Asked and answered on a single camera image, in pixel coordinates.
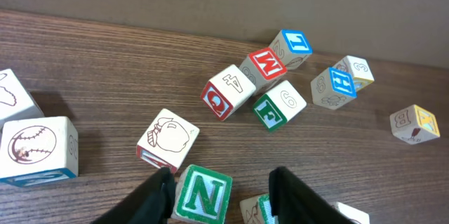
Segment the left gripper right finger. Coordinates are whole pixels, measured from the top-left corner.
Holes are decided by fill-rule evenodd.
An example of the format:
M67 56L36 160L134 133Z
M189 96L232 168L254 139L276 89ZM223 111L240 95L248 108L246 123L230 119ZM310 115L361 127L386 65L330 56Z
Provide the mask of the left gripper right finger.
M269 173L269 202L279 224L353 224L284 166Z

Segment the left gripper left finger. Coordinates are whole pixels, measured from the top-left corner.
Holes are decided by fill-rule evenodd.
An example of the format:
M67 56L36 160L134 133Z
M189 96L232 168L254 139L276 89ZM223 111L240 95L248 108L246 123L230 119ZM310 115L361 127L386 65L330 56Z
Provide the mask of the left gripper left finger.
M175 189L174 175L163 167L93 224L167 223L175 204Z

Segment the green N letter block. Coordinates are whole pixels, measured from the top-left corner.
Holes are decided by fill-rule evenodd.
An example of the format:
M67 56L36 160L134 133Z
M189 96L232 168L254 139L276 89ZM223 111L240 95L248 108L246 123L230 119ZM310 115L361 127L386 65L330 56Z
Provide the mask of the green N letter block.
M232 177L194 164L180 176L171 217L188 223L224 224Z

